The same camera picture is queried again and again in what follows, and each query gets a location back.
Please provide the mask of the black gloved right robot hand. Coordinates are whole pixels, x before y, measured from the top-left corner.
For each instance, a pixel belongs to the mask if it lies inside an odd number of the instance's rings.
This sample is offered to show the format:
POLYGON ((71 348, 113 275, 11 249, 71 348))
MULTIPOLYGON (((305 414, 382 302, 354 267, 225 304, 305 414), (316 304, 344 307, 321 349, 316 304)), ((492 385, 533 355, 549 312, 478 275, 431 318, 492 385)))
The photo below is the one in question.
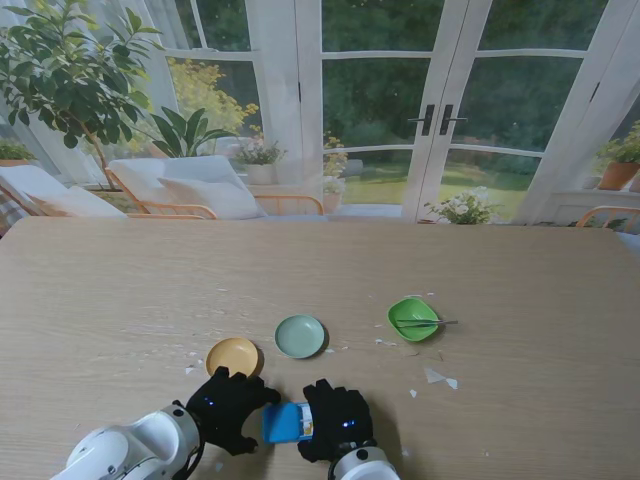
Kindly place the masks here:
POLYGON ((303 459, 334 462, 354 449, 377 445, 369 405, 358 390, 333 388, 321 379, 303 394, 313 421, 311 439, 297 444, 303 459))

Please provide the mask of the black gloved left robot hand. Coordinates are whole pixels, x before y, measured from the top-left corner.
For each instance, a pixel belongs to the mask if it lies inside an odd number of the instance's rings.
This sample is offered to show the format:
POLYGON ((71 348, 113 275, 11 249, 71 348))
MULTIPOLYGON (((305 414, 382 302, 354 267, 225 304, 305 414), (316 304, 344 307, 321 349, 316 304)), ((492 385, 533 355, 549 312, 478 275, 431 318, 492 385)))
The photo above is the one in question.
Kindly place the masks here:
POLYGON ((247 377, 242 372, 231 376, 226 366, 220 366, 190 397, 185 409, 198 425, 202 441, 236 456, 253 453, 258 447, 254 438, 242 434, 248 417, 280 401, 281 394, 260 377, 247 377))

